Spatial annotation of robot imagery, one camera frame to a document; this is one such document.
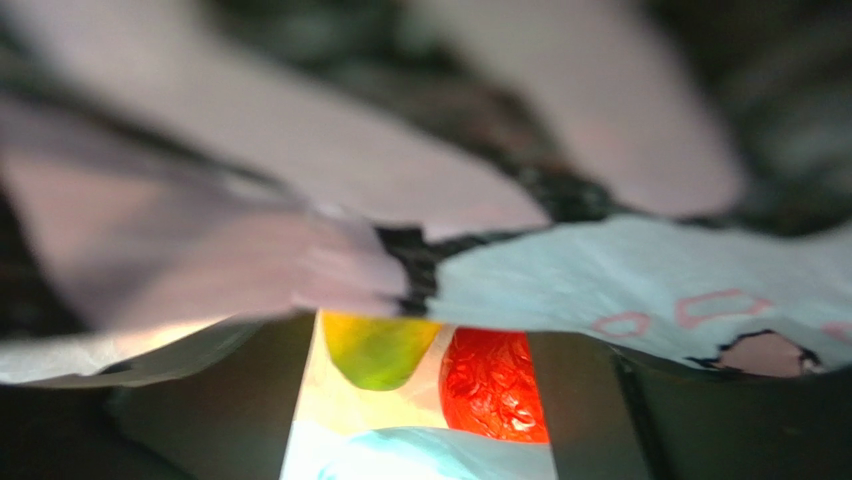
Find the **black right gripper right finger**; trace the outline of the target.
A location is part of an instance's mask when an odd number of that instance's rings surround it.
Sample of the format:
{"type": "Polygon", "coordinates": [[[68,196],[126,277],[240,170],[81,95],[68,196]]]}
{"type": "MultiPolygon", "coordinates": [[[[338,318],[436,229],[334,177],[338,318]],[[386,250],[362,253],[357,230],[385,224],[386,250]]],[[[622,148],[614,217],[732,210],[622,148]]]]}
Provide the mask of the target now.
{"type": "Polygon", "coordinates": [[[847,479],[851,372],[750,377],[528,337],[561,479],[847,479]]]}

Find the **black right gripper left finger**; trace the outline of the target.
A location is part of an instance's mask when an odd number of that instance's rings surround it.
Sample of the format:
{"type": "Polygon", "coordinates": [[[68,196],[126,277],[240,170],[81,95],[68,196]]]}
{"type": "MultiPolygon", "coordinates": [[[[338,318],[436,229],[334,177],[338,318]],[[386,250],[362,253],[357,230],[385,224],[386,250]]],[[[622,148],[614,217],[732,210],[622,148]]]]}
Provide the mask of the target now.
{"type": "Polygon", "coordinates": [[[209,327],[94,376],[1,389],[5,479],[276,479],[314,320],[209,327]]]}

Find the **orange red wrinkled fruit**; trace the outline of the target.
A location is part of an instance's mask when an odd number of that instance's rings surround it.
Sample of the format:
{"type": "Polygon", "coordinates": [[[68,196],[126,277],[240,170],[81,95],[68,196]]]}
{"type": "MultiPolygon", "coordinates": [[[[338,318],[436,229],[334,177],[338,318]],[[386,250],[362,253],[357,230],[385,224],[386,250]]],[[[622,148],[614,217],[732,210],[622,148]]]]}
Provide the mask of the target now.
{"type": "Polygon", "coordinates": [[[519,443],[550,442],[522,332],[456,329],[442,359],[439,396],[453,430],[519,443]]]}

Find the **light blue printed plastic bag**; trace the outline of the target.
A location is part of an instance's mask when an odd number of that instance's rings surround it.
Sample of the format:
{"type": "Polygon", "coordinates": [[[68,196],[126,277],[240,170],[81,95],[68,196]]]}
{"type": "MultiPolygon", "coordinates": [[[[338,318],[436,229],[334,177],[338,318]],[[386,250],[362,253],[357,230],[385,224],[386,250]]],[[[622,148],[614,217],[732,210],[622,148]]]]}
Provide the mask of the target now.
{"type": "MultiPolygon", "coordinates": [[[[851,372],[850,3],[2,3],[2,387],[326,309],[851,372]]],[[[292,419],[297,463],[561,479],[292,419]]]]}

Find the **yellow green mango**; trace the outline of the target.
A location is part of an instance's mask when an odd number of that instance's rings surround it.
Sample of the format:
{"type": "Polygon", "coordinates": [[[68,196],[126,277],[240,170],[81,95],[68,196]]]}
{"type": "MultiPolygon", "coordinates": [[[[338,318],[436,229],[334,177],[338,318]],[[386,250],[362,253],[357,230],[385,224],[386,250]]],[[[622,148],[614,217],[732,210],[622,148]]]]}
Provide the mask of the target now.
{"type": "Polygon", "coordinates": [[[332,364],[355,387],[391,391],[405,385],[442,330],[414,318],[318,313],[332,364]]]}

